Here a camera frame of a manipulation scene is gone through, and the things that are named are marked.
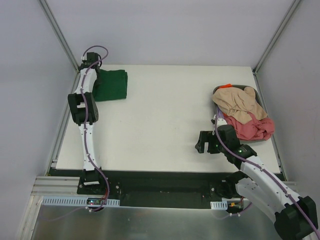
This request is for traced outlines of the green t shirt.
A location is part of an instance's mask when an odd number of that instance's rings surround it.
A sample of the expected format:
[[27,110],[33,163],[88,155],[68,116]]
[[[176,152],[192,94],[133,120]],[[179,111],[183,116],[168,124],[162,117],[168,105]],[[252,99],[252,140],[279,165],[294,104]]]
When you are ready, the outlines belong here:
[[128,73],[124,69],[101,69],[92,94],[96,102],[122,100],[127,98],[127,89]]

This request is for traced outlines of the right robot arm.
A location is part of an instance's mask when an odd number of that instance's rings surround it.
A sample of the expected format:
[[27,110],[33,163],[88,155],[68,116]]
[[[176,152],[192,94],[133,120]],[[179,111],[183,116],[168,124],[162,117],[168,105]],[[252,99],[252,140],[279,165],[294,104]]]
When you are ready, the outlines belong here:
[[314,200],[300,196],[270,172],[258,154],[240,142],[232,125],[201,131],[195,149],[202,154],[205,145],[208,145],[208,153],[224,154],[238,169],[215,187],[219,197],[248,199],[271,220],[283,240],[303,240],[311,234],[320,235]]

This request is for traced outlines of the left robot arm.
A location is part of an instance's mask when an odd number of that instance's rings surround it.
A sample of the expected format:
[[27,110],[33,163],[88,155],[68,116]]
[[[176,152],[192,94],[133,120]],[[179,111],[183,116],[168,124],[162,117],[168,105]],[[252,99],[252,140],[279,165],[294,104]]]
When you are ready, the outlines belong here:
[[67,96],[67,100],[71,118],[78,126],[81,137],[83,170],[80,185],[99,195],[105,191],[106,181],[95,144],[95,125],[99,119],[99,111],[93,89],[99,78],[101,56],[96,52],[86,52],[81,60],[79,83],[75,91]]

